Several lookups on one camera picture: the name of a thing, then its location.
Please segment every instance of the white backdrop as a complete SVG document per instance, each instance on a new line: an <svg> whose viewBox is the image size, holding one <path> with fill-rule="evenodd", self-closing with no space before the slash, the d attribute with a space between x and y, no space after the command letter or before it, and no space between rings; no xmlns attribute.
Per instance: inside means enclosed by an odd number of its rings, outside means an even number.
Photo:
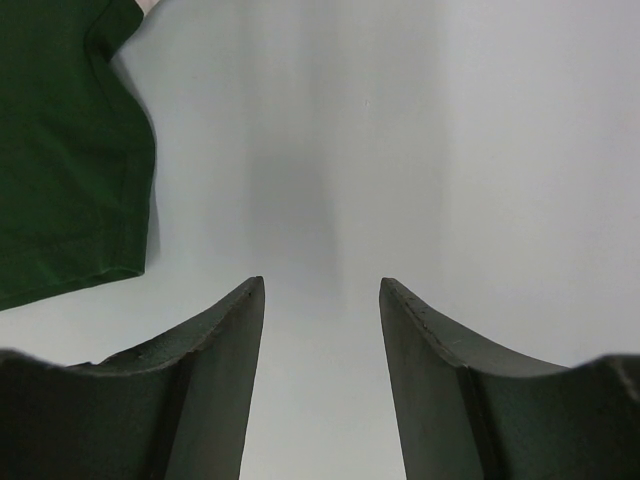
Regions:
<svg viewBox="0 0 640 480"><path fill-rule="evenodd" d="M637 352L640 2L164 0L115 64L158 138L148 273L0 313L99 361L266 278L244 480L401 479L377 290Z"/></svg>

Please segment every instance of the white surface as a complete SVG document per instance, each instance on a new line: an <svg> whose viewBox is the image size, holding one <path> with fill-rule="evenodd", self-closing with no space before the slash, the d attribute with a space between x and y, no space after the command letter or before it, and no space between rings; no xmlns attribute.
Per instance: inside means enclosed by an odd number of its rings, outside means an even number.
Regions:
<svg viewBox="0 0 640 480"><path fill-rule="evenodd" d="M377 289L573 365L638 351L640 3L165 0L120 69L149 269L0 314L100 360L264 275L245 480L400 479Z"/></svg>

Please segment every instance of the green shirt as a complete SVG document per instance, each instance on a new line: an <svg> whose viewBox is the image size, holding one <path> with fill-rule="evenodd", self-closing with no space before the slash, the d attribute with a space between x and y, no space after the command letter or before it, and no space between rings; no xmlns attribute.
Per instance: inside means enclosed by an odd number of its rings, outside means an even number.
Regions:
<svg viewBox="0 0 640 480"><path fill-rule="evenodd" d="M154 137L109 67L143 17L0 0L0 310L144 273Z"/></svg>

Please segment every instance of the green fabric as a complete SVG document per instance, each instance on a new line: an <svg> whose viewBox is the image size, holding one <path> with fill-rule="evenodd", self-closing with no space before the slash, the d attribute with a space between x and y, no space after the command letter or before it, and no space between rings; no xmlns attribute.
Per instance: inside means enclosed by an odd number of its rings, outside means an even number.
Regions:
<svg viewBox="0 0 640 480"><path fill-rule="evenodd" d="M155 144L109 67L134 0L0 0L0 310L144 273Z"/></svg>

